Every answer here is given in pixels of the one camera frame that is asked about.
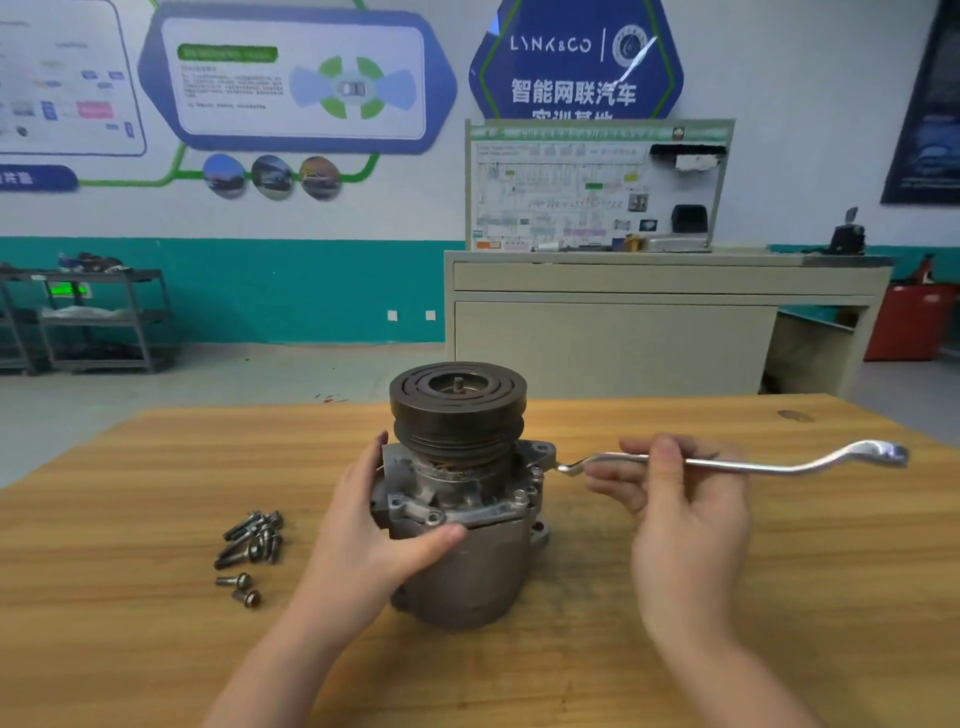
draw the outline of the person's right hand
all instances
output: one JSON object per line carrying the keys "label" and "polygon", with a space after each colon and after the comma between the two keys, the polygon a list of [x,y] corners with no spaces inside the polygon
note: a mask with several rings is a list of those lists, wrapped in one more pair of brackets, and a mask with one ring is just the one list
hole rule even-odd
{"label": "person's right hand", "polygon": [[593,463],[588,487],[636,518],[633,576],[643,623],[661,651],[710,649],[733,639],[733,584],[750,541],[747,477],[686,468],[684,457],[737,459],[733,447],[688,437],[625,438],[646,466]]}

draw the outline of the blue hexagonal sign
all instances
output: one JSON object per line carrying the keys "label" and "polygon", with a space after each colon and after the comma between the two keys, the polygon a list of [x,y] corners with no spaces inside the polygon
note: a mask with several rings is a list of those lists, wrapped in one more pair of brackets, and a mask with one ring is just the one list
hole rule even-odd
{"label": "blue hexagonal sign", "polygon": [[140,83],[194,149],[420,154],[457,95],[412,12],[171,2]]}
{"label": "blue hexagonal sign", "polygon": [[663,118],[684,88],[660,0],[504,0],[469,79],[488,119]]}

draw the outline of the bolt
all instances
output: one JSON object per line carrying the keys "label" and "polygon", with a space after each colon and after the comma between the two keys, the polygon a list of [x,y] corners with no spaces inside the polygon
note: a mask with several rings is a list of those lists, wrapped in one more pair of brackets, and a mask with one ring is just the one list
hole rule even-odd
{"label": "bolt", "polygon": [[270,561],[270,554],[274,550],[275,533],[275,531],[267,529],[260,531],[260,535],[257,537],[257,542],[263,548],[263,561]]}
{"label": "bolt", "polygon": [[280,560],[280,547],[283,546],[283,537],[280,534],[275,533],[270,537],[270,557],[268,561],[271,564],[275,564]]}
{"label": "bolt", "polygon": [[251,589],[249,592],[237,589],[230,596],[243,604],[247,609],[255,609],[260,606],[260,592],[256,589]]}
{"label": "bolt", "polygon": [[234,589],[249,589],[253,584],[250,575],[241,571],[236,576],[218,576],[213,582],[218,587],[233,587]]}
{"label": "bolt", "polygon": [[231,544],[230,544],[229,546],[227,546],[224,550],[222,550],[220,553],[218,553],[218,554],[217,554],[217,558],[218,558],[218,559],[226,559],[228,556],[230,556],[231,554],[235,553],[236,550],[237,550],[240,546],[242,546],[242,545],[245,544],[247,541],[249,541],[250,539],[252,539],[255,535],[256,535],[256,530],[254,530],[254,529],[251,529],[251,530],[248,530],[248,531],[244,531],[244,532],[243,532],[242,534],[240,534],[236,539],[233,540],[233,543],[231,543]]}
{"label": "bolt", "polygon": [[239,564],[243,561],[250,561],[255,564],[260,560],[260,557],[263,555],[263,549],[256,543],[250,544],[242,551],[237,551],[236,553],[231,553],[230,556],[223,556],[213,562],[213,568],[217,571],[222,571],[224,569],[229,569],[235,564]]}
{"label": "bolt", "polygon": [[263,545],[259,541],[254,541],[247,548],[247,558],[250,559],[251,564],[263,561]]}
{"label": "bolt", "polygon": [[267,521],[270,523],[270,526],[279,530],[283,527],[283,516],[280,515],[279,511],[274,511],[273,513],[267,514]]}
{"label": "bolt", "polygon": [[247,526],[256,521],[262,515],[263,514],[261,514],[259,511],[251,511],[245,519],[237,523],[233,528],[224,534],[224,541],[234,541],[237,536],[246,530]]}

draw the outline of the finger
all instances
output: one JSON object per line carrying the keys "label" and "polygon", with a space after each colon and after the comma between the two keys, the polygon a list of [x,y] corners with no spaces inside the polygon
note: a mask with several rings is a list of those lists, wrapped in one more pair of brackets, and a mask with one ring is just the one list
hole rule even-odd
{"label": "finger", "polygon": [[[673,440],[676,441],[684,457],[697,457],[706,460],[712,460],[716,457],[726,458],[729,457],[728,452],[732,447],[726,443],[696,438],[691,435],[667,433],[667,437],[673,438]],[[642,454],[650,452],[650,447],[653,445],[653,442],[654,438],[652,437],[624,437],[620,440],[620,448],[624,452]]]}
{"label": "finger", "polygon": [[686,506],[684,456],[669,435],[657,435],[650,446],[647,497],[652,512],[676,512]]}
{"label": "finger", "polygon": [[367,444],[360,453],[360,457],[350,464],[340,478],[334,497],[341,497],[353,503],[362,501],[364,507],[369,507],[373,478],[376,469],[383,462],[383,446],[386,442],[387,433],[384,431]]}
{"label": "finger", "polygon": [[435,528],[416,539],[391,541],[396,578],[401,581],[408,579],[436,564],[466,537],[467,530],[459,523],[453,523]]}
{"label": "finger", "polygon": [[740,506],[747,500],[750,478],[739,473],[705,473],[697,482],[693,502],[712,506],[715,503],[729,503]]}
{"label": "finger", "polygon": [[623,480],[639,484],[643,482],[647,469],[640,463],[599,460],[584,467],[584,473],[596,480]]}
{"label": "finger", "polygon": [[613,498],[623,505],[632,516],[638,515],[640,511],[647,507],[647,493],[643,486],[635,483],[591,478],[587,481],[587,489],[593,493],[599,493],[601,496]]}

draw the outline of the lynk & co logo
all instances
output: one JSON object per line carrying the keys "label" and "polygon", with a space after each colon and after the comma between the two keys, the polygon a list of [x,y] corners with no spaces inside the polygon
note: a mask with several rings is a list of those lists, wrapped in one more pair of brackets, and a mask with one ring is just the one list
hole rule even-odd
{"label": "lynk & co logo", "polygon": [[[650,38],[638,25],[626,25],[613,34],[610,53],[624,68],[629,68],[634,59],[647,47]],[[527,53],[589,53],[596,49],[600,61],[606,55],[607,29],[604,28],[598,42],[589,37],[570,36],[510,36],[510,50]]]}

